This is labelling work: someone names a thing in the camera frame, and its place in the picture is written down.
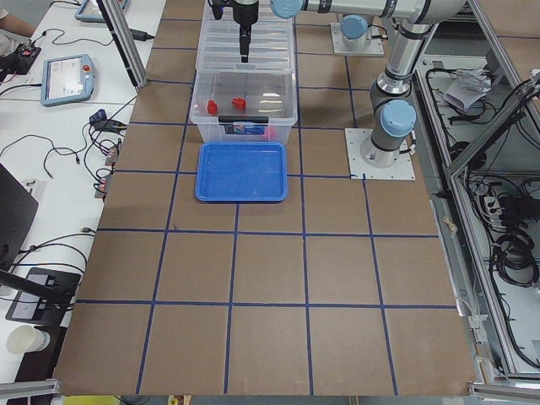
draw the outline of tablet device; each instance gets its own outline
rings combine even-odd
[[[127,2],[128,0],[118,0],[122,10],[127,6]],[[87,23],[105,22],[96,0],[84,0],[81,6],[78,8],[77,13],[75,13],[75,19]]]
[[[88,55],[43,62],[41,104],[60,105],[85,101],[94,91],[94,64]]]

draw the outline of clear plastic container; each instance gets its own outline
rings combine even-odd
[[[205,2],[197,51],[197,71],[294,73],[294,35],[291,19],[281,19],[270,9],[269,0],[259,1],[259,19],[251,27],[249,62],[240,61],[239,25],[232,9],[224,8],[221,20],[213,17]]]
[[[233,105],[242,98],[246,108]],[[208,112],[208,102],[217,113]],[[204,142],[289,141],[297,121],[294,74],[198,73],[193,90],[190,120],[197,124]]]

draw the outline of blue tray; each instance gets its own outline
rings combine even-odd
[[[288,194],[285,147],[275,142],[210,142],[199,153],[201,201],[278,202]]]

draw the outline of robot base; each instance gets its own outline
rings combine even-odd
[[[383,57],[385,50],[382,47],[382,41],[364,40],[356,42],[356,46],[350,47],[343,42],[343,34],[339,28],[339,23],[331,23],[330,31],[332,32],[332,44],[334,46],[335,55],[356,55],[361,57]],[[370,28],[373,35],[379,35],[379,30],[376,27]]]
[[[371,136],[372,129],[345,129],[347,140],[348,167],[351,179],[362,180],[416,180],[413,163],[409,154],[400,154],[396,163],[387,169],[376,168],[362,159],[360,147],[362,142]],[[407,143],[403,141],[402,149],[407,149]]]

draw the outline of paper cup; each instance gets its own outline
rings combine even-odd
[[[9,334],[6,347],[13,354],[40,352],[50,341],[51,336],[47,332],[23,325]]]

